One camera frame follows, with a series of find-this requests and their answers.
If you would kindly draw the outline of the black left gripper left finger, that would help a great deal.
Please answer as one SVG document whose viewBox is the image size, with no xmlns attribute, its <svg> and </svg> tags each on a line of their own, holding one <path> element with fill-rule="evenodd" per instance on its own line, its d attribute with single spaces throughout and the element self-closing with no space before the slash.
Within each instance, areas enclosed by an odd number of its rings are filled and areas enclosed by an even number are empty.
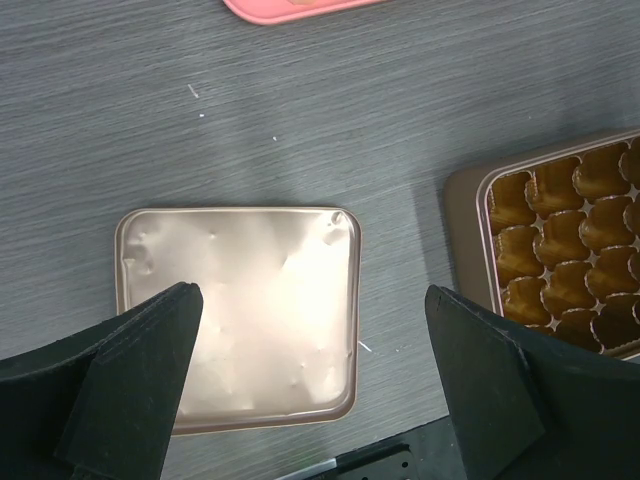
<svg viewBox="0 0 640 480">
<path fill-rule="evenodd" d="M 160 477 L 203 297 L 179 282 L 1 362 L 4 479 Z"/>
</svg>

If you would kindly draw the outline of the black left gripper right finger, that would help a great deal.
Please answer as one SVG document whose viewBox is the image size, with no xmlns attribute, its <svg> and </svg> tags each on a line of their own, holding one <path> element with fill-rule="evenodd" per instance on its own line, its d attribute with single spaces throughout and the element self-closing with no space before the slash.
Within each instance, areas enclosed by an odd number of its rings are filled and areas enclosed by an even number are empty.
<svg viewBox="0 0 640 480">
<path fill-rule="evenodd" d="M 638 365 L 436 285 L 425 315 L 468 478 L 638 478 Z"/>
</svg>

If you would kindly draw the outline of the gold chocolate box with tray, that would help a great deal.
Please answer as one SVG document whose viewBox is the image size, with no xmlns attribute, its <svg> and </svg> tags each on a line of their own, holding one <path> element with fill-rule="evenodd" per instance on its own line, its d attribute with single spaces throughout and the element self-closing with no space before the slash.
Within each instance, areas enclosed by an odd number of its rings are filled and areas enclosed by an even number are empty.
<svg viewBox="0 0 640 480">
<path fill-rule="evenodd" d="M 639 134 L 604 133 L 452 174 L 460 293 L 538 332 L 639 357 Z"/>
</svg>

